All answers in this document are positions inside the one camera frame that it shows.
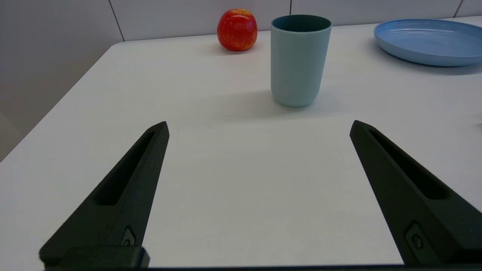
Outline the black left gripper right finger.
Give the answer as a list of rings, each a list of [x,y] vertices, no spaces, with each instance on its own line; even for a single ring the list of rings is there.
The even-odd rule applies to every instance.
[[[480,266],[482,215],[375,127],[350,138],[405,265]]]

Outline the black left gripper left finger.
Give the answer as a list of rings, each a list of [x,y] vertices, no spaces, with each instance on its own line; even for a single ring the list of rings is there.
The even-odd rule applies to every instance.
[[[147,129],[39,251],[45,269],[141,269],[153,199],[170,134]]]

